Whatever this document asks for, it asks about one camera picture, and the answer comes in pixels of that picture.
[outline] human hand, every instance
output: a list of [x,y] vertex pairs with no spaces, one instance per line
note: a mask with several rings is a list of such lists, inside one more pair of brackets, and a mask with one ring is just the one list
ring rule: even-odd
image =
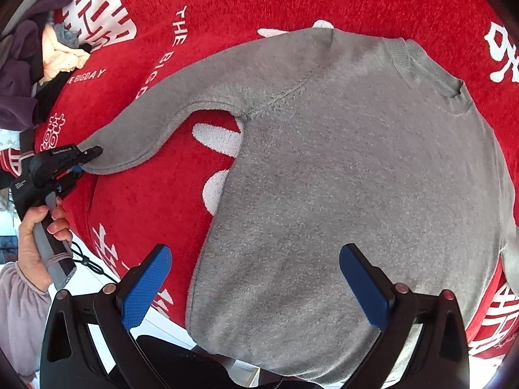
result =
[[[70,224],[66,219],[66,213],[62,208],[63,201],[56,197],[56,208],[52,212],[54,222],[49,225],[49,231],[59,241],[72,242]],[[32,207],[25,214],[18,228],[18,267],[25,277],[39,290],[47,291],[53,283],[45,264],[40,257],[34,241],[33,229],[35,224],[41,222],[47,212],[48,206]]]

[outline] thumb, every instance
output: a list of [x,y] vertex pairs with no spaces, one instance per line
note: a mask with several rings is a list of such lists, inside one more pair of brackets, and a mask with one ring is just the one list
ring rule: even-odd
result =
[[48,211],[48,206],[30,208],[23,217],[23,221],[18,228],[19,234],[32,234],[35,224],[43,221]]

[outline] person's arm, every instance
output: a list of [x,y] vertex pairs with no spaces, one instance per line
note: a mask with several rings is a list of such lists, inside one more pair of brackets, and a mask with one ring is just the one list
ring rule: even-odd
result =
[[[36,370],[51,305],[48,292],[52,279],[40,259],[33,238],[34,224],[41,222],[48,208],[31,208],[19,228],[18,261],[0,271],[0,348],[23,377]],[[49,232],[58,240],[72,241],[69,224],[61,206],[53,211]]]

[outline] sweater sleeve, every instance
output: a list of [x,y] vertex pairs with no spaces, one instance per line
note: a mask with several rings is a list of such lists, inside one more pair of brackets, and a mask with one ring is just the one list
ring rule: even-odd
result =
[[0,271],[0,348],[22,377],[36,370],[50,305],[49,293],[31,284],[18,263]]

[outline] red blanket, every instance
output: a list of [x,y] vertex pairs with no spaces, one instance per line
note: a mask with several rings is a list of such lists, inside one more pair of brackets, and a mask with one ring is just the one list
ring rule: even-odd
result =
[[[62,19],[81,30],[82,41],[103,47],[69,80],[36,133],[37,150],[81,142],[164,77],[218,51],[282,31],[334,26],[414,39],[465,80],[519,180],[519,58],[485,0],[74,0],[56,15]],[[172,248],[172,273],[154,306],[182,326],[191,273],[240,138],[229,114],[197,112],[150,161],[86,176],[66,200],[74,230],[119,276],[155,243]],[[506,349],[518,303],[499,267],[468,329],[473,354]]]

